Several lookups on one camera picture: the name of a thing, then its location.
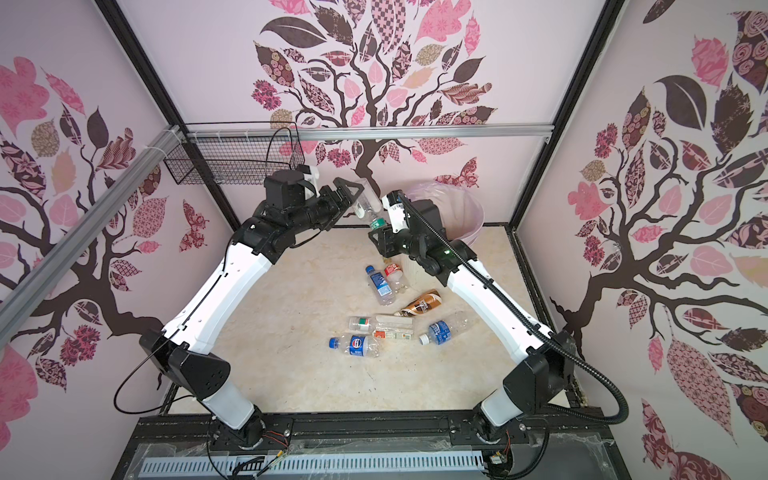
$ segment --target empty bottle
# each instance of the empty bottle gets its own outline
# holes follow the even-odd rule
[[[368,180],[361,178],[357,183],[363,185],[364,189],[353,205],[355,215],[370,225],[371,230],[384,227],[386,221],[382,218],[384,206],[381,200],[376,196],[376,192],[373,191]]]
[[[328,342],[328,347],[351,356],[379,356],[379,342],[372,336],[334,336]]]
[[[456,312],[427,327],[427,333],[419,336],[419,342],[422,345],[427,343],[442,345],[471,329],[474,325],[475,321],[470,319],[469,315],[464,312]]]
[[[400,268],[400,265],[397,263],[392,262],[387,265],[384,269],[384,274],[386,275],[387,283],[389,283],[392,290],[395,290],[395,293],[399,293],[401,290],[406,290],[408,288],[406,275],[402,272],[402,268]]]
[[[368,283],[376,293],[376,299],[382,305],[391,305],[395,301],[395,292],[387,283],[384,274],[374,270],[373,266],[368,265],[366,267],[366,273],[368,273]]]

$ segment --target silver metal bar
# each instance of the silver metal bar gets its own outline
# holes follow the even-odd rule
[[[213,125],[196,126],[200,130],[191,131],[187,137],[225,138],[225,137],[271,137],[275,130],[238,129],[216,130]],[[372,140],[379,138],[430,138],[430,137],[548,137],[552,133],[551,124],[485,124],[485,125],[441,125],[433,127],[350,127],[350,128],[302,128],[299,138],[305,141],[323,140]]]
[[[101,232],[104,225],[165,158],[164,152],[170,152],[179,144],[179,128],[168,126],[166,129],[152,140],[148,148],[139,153],[109,190],[96,200],[91,209],[56,243],[40,264],[5,298],[0,310],[0,347],[8,343],[38,304],[69,271],[80,254],[88,248],[88,244]]]

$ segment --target black mesh basket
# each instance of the black mesh basket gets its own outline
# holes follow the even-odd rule
[[[190,159],[198,152],[217,184],[260,185],[265,177],[278,170],[292,170],[304,164],[296,123],[288,122],[268,135],[188,136],[187,142],[178,145],[165,158],[165,166],[177,184],[205,183]]]

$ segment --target pink wall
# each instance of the pink wall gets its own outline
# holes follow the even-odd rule
[[[765,477],[766,37],[765,2],[631,2],[521,227],[632,478]]]
[[[122,4],[186,121],[274,119],[309,128],[551,122],[603,2]],[[290,22],[312,33],[294,35]],[[329,33],[337,28],[343,35]],[[373,43],[382,47],[380,61],[352,59]],[[476,194],[487,221],[508,221],[540,140],[350,140],[304,148],[322,183],[365,177],[387,192],[440,177]],[[469,176],[461,177],[467,163]],[[224,191],[243,219],[263,198],[258,186]]]
[[[0,13],[2,298],[165,122],[91,2],[33,0]],[[163,166],[142,184],[0,350],[3,478],[111,475],[136,422],[112,396],[144,358],[137,333],[177,313],[228,235],[203,187],[177,186]],[[121,406],[155,406],[166,386],[156,390],[157,371],[144,368]]]

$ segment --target pink butterfly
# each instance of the pink butterfly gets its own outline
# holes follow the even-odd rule
[[[477,159],[477,157],[474,157],[468,161],[457,177],[454,177],[453,175],[440,175],[435,177],[435,181],[440,182],[441,184],[455,185],[456,187],[480,188],[478,185],[478,176],[475,175],[475,170],[478,169]]]
[[[186,200],[184,200],[184,216],[187,218],[187,223],[190,224],[190,229],[187,230],[181,243],[179,243],[180,252],[205,245],[205,236],[200,231],[205,229],[205,224],[210,221],[205,220],[203,214],[196,214],[194,208]]]

